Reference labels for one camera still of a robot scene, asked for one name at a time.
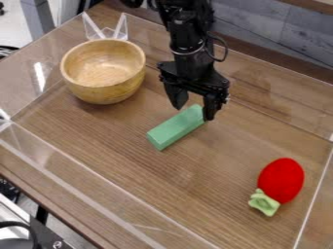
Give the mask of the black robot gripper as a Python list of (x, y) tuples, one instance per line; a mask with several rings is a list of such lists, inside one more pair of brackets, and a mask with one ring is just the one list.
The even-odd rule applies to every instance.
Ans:
[(171, 106), (180, 110), (188, 100), (188, 92), (203, 97), (203, 119), (211, 121), (222, 105), (229, 101), (229, 80), (215, 71), (214, 60), (206, 52), (175, 54), (174, 61), (158, 63), (160, 80)]

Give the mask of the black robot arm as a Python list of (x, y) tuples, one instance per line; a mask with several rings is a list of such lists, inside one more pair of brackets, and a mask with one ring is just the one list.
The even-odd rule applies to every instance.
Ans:
[(158, 63), (160, 81), (172, 107), (180, 110), (192, 92), (203, 97), (202, 116), (214, 119), (227, 102), (229, 80), (215, 71), (214, 64), (227, 58), (229, 47), (211, 33), (214, 9), (210, 0), (119, 0), (128, 8), (147, 1), (159, 13), (170, 35), (168, 48), (174, 61)]

